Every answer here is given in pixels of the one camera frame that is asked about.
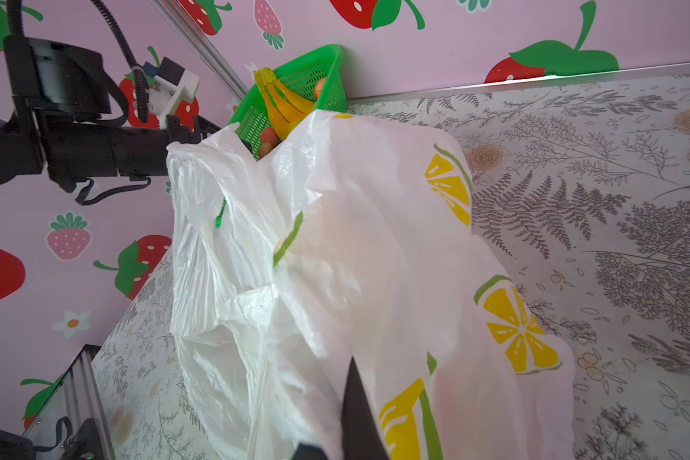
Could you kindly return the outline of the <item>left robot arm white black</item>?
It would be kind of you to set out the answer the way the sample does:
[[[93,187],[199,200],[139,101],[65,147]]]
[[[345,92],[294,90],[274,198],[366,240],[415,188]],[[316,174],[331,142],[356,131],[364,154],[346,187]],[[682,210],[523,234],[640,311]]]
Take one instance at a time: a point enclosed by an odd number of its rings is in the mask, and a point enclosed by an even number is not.
[[[93,5],[128,64],[129,87],[113,82],[97,52],[29,38],[23,16],[41,14],[0,1],[0,54],[13,99],[11,118],[0,119],[0,185],[46,173],[76,203],[94,205],[166,176],[168,145],[197,144],[218,131],[179,110],[195,101],[199,77],[167,57],[140,64],[107,5]]]

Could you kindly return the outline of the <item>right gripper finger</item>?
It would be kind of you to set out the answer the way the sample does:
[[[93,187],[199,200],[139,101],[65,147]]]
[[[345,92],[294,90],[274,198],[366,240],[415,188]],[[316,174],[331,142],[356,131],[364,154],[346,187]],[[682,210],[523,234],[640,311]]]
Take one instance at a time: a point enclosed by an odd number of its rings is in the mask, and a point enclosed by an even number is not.
[[[388,460],[374,422],[360,372],[352,358],[341,411],[342,448],[345,460]]]

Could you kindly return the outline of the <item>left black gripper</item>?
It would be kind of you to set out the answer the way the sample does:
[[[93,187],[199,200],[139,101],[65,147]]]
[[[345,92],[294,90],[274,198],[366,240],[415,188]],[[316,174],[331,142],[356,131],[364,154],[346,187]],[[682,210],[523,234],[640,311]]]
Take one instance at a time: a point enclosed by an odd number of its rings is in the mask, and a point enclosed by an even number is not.
[[[197,144],[220,129],[199,115],[192,117],[191,126],[182,125],[176,115],[168,115],[165,123],[165,128],[152,130],[50,118],[41,134],[49,178],[73,193],[80,183],[96,177],[166,176],[168,145]]]

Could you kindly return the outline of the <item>white lemon print plastic bag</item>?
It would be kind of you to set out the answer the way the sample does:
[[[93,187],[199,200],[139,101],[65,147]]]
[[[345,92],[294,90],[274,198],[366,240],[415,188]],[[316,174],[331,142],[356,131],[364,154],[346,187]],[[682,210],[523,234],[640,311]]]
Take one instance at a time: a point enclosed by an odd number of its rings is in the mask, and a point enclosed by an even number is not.
[[[443,130],[312,113],[173,143],[171,331],[224,459],[343,459],[352,358],[390,459],[569,459],[574,370],[473,221]]]

